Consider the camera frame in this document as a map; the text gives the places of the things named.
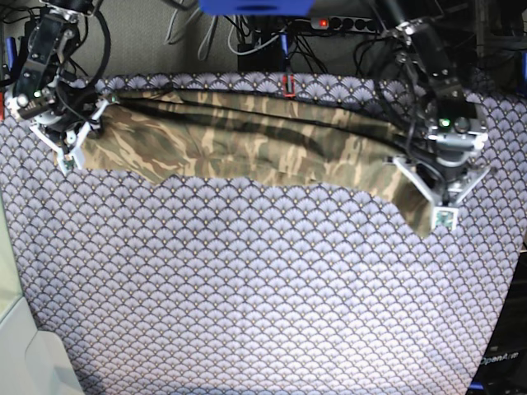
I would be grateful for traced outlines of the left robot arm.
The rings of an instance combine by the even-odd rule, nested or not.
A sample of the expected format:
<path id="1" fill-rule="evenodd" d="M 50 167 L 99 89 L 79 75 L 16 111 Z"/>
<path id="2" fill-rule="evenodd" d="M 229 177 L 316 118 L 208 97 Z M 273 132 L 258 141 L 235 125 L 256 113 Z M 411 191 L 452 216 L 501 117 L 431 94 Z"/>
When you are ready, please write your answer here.
<path id="1" fill-rule="evenodd" d="M 430 203 L 430 226 L 455 230 L 463 200 L 489 173 L 471 165 L 488 140 L 483 109 L 467 100 L 455 63 L 434 26 L 442 13 L 434 1 L 370 1 L 386 39 L 402 46 L 386 49 L 375 66 L 380 77 L 388 62 L 402 65 L 412 104 L 409 119 L 398 118 L 384 97 L 380 81 L 375 91 L 386 113 L 404 135 L 394 144 L 398 156 L 388 158 Z"/>

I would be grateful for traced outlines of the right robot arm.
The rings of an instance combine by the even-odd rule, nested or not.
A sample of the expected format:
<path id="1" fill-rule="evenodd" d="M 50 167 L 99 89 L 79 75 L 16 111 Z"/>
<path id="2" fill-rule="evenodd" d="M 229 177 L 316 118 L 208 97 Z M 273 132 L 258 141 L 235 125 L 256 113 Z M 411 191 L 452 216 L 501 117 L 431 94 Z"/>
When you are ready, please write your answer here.
<path id="1" fill-rule="evenodd" d="M 44 14 L 28 34 L 26 53 L 14 63 L 14 71 L 2 87 L 6 106 L 17 121 L 26 121 L 30 131 L 56 155 L 63 174 L 82 169 L 82 146 L 89 136 L 102 133 L 102 115 L 118 99 L 101 95 L 96 83 L 110 60 L 111 38 L 100 11 L 100 1 L 46 1 Z M 103 54 L 95 75 L 74 87 L 75 75 L 67 70 L 72 56 L 83 44 L 79 21 L 94 17 L 103 34 Z"/>

